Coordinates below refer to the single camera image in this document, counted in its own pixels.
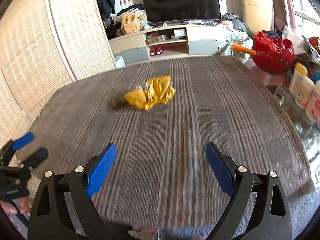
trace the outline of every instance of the curtain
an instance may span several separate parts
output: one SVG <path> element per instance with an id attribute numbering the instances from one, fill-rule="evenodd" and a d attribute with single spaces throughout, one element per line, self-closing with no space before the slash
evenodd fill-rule
<path id="1" fill-rule="evenodd" d="M 295 27 L 292 0 L 273 0 L 275 25 L 282 30 L 284 25 Z"/>

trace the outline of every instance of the television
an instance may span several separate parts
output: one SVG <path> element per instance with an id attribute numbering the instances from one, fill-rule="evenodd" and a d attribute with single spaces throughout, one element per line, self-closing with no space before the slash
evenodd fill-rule
<path id="1" fill-rule="evenodd" d="M 143 0 L 143 5 L 153 23 L 220 18 L 219 0 Z"/>

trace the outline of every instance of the box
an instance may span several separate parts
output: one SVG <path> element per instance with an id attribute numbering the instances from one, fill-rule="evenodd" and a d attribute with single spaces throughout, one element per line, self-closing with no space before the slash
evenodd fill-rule
<path id="1" fill-rule="evenodd" d="M 167 35 L 160 35 L 160 36 L 156 36 L 156 37 L 151 37 L 146 39 L 146 44 L 147 45 L 151 45 L 153 43 L 157 43 L 159 41 L 164 41 L 167 39 Z"/>
<path id="2" fill-rule="evenodd" d="M 184 37 L 186 36 L 186 30 L 185 29 L 174 29 L 174 36 L 176 37 Z"/>

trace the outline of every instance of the white container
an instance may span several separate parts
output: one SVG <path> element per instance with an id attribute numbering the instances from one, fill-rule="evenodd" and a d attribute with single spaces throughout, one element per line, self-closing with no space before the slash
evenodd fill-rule
<path id="1" fill-rule="evenodd" d="M 295 96 L 295 101 L 300 108 L 305 109 L 307 107 L 314 87 L 315 84 L 313 83 L 313 81 L 308 77 L 304 77 L 299 92 Z"/>
<path id="2" fill-rule="evenodd" d="M 125 63 L 124 63 L 123 57 L 115 56 L 115 62 L 116 62 L 116 68 L 125 67 Z"/>
<path id="3" fill-rule="evenodd" d="M 186 30 L 185 29 L 174 29 L 174 36 L 175 37 L 184 37 L 186 36 Z"/>
<path id="4" fill-rule="evenodd" d="M 294 65 L 293 77 L 289 86 L 289 91 L 294 96 L 299 92 L 302 80 L 308 75 L 306 67 L 300 63 Z"/>
<path id="5" fill-rule="evenodd" d="M 306 114 L 311 121 L 317 121 L 320 116 L 320 81 L 316 82 L 314 91 L 306 107 Z"/>

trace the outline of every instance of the metal screw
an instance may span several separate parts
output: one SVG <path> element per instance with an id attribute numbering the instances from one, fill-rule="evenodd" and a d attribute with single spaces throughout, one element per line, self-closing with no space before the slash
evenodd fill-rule
<path id="1" fill-rule="evenodd" d="M 78 166 L 75 169 L 76 172 L 82 172 L 83 170 L 84 170 L 84 168 L 82 166 Z"/>
<path id="2" fill-rule="evenodd" d="M 44 176 L 45 177 L 50 177 L 52 175 L 52 171 L 47 171 L 45 174 L 44 174 Z"/>
<path id="3" fill-rule="evenodd" d="M 244 167 L 244 166 L 239 166 L 239 167 L 238 167 L 238 170 L 239 170 L 240 172 L 243 172 L 243 173 L 247 172 L 247 168 Z"/>
<path id="4" fill-rule="evenodd" d="M 270 176 L 275 178 L 277 176 L 277 174 L 274 171 L 270 171 Z"/>

